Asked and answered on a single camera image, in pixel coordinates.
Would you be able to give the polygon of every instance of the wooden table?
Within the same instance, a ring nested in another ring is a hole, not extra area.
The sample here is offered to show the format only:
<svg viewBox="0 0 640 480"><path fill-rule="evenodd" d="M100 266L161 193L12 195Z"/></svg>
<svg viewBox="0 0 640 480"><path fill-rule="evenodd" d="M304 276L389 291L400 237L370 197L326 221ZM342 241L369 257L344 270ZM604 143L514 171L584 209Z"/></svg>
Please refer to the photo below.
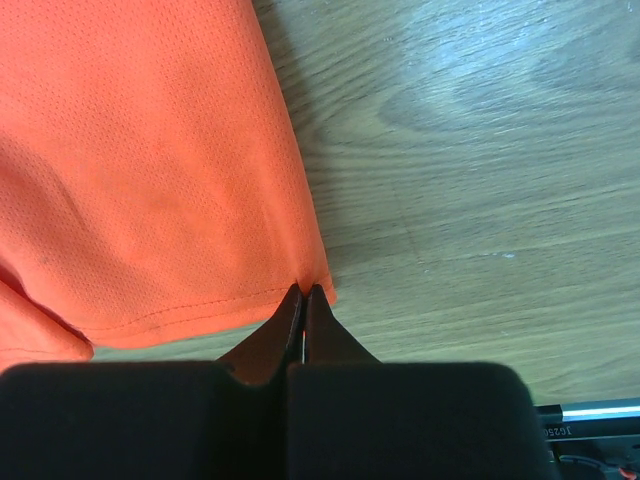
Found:
<svg viewBox="0 0 640 480"><path fill-rule="evenodd" d="M508 364L540 403L640 396L640 0L256 9L345 326L385 361Z"/></svg>

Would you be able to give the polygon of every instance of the orange shirt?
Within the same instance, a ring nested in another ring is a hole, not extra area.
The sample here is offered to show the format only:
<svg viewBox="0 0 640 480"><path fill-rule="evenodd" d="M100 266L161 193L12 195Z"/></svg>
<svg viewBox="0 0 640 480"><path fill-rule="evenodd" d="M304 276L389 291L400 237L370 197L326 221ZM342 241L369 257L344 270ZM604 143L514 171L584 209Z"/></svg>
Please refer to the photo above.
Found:
<svg viewBox="0 0 640 480"><path fill-rule="evenodd" d="M250 0L4 0L0 31L0 370L334 299Z"/></svg>

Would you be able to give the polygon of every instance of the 1g250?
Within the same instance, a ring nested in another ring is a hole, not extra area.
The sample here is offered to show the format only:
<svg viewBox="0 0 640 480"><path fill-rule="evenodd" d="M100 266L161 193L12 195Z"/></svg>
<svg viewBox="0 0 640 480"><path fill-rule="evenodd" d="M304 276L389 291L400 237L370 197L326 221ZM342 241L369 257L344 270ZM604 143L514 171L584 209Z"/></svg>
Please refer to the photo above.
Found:
<svg viewBox="0 0 640 480"><path fill-rule="evenodd" d="M567 435L572 435L571 427L558 427L558 428L544 429L545 437L566 437Z"/></svg>

